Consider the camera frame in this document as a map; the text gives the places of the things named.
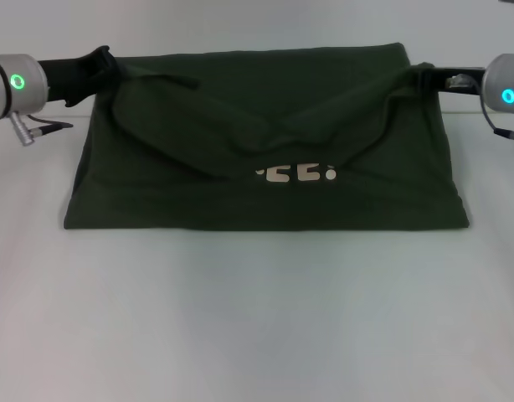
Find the cable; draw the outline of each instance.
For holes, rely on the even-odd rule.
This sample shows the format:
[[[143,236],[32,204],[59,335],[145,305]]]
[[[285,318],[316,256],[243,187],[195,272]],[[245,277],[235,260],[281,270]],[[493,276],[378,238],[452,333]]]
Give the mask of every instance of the cable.
[[[63,121],[51,121],[51,120],[43,120],[43,119],[39,119],[38,117],[34,117],[32,115],[27,115],[27,117],[32,120],[32,121],[36,121],[38,123],[44,123],[44,124],[58,124],[61,126],[61,128],[71,128],[73,127],[73,125],[71,123],[65,123]]]
[[[463,76],[470,82],[471,85],[473,85],[475,87],[476,91],[478,92],[478,95],[481,97],[481,108],[482,108],[482,114],[484,115],[484,118],[486,119],[486,121],[488,122],[488,124],[490,125],[490,127],[493,131],[497,130],[496,125],[493,124],[493,121],[491,121],[491,118],[489,117],[488,112],[486,110],[486,103],[484,102],[484,94],[482,94],[481,86],[470,75],[463,75]]]
[[[460,75],[462,77],[466,78],[469,81],[469,83],[471,85],[473,85],[475,87],[476,91],[478,92],[478,95],[481,98],[482,114],[484,115],[484,118],[486,119],[487,123],[490,125],[491,129],[493,130],[493,133],[497,134],[497,136],[500,136],[500,137],[513,139],[514,131],[497,128],[497,126],[495,124],[493,124],[493,121],[491,121],[491,118],[488,115],[488,112],[486,110],[486,103],[484,102],[484,94],[482,93],[482,88],[479,85],[479,83],[476,82],[476,80],[473,77],[471,77],[470,75],[466,75],[466,74],[460,74]]]

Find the white background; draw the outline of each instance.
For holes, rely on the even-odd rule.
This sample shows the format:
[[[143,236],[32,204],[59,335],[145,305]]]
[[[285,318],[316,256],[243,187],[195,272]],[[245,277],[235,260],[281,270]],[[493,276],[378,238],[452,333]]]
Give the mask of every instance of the white background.
[[[514,7],[0,0],[0,53],[38,59],[396,41],[486,66]],[[68,120],[29,149],[0,122],[0,402],[514,402],[514,145],[481,116],[445,116],[472,228],[422,234],[66,232],[88,124]]]
[[[73,58],[401,42],[412,63],[486,67],[514,53],[514,5],[497,0],[0,0],[0,53]],[[48,115],[86,116],[91,102]],[[446,96],[447,111],[478,110]]]

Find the folded shirt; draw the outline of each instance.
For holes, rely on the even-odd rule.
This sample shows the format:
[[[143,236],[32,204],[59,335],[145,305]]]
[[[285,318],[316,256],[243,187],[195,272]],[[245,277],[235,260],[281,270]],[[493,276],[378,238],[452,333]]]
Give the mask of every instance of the folded shirt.
[[[67,229],[469,226],[429,65],[401,44],[117,61]]]

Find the printed logo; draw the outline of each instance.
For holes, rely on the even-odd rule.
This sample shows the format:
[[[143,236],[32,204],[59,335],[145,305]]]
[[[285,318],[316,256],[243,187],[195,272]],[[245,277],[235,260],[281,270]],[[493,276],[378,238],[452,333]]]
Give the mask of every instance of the printed logo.
[[[296,177],[299,182],[318,182],[321,180],[321,174],[318,171],[320,165],[318,163],[305,163],[296,166]],[[256,172],[260,176],[266,173],[266,181],[270,183],[288,183],[291,176],[291,166],[276,166],[266,170],[258,170]],[[337,172],[333,166],[327,167],[326,180],[335,180]]]

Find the white wall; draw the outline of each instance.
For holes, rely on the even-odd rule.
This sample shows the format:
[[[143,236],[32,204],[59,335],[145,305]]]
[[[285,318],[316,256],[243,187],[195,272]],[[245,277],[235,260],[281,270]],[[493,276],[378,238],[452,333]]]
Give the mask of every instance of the white wall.
[[[514,6],[497,0],[0,0],[0,53],[116,56],[402,42],[414,63],[486,66],[514,53]],[[478,100],[445,96],[446,111]],[[49,105],[47,115],[80,116]]]

